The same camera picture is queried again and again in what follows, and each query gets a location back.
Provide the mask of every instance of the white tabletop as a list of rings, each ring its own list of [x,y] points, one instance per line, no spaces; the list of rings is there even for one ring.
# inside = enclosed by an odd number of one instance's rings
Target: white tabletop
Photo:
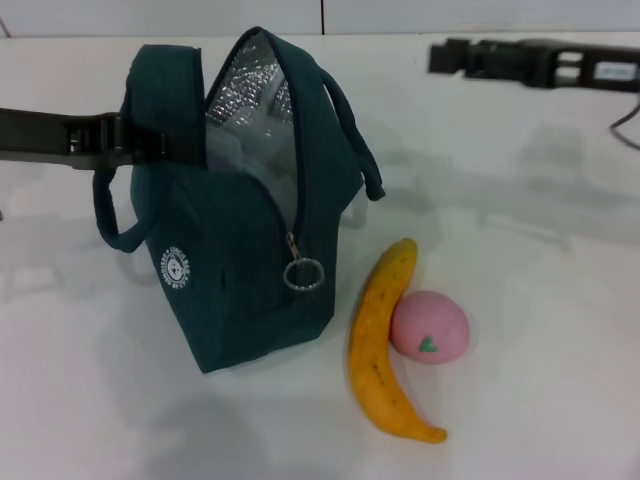
[[[146,249],[100,239],[89,173],[1,164],[0,478],[640,478],[640,155],[606,130],[636,98],[426,75],[444,37],[289,38],[343,87],[388,197],[346,213],[321,338],[248,365],[200,374]],[[0,106],[117,110],[144,43],[202,47],[210,85],[234,42],[0,41]],[[420,249],[412,289],[450,296],[472,326],[454,363],[392,353],[449,430],[441,446],[377,431],[345,377],[357,294],[405,236]]]

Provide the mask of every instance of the yellow banana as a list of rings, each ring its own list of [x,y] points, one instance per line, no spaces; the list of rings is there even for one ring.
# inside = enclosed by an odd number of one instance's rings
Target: yellow banana
[[[378,260],[351,328],[349,376],[362,410],[378,428],[399,437],[442,443],[446,430],[420,419],[389,362],[391,316],[411,282],[417,258],[416,243],[405,238]]]

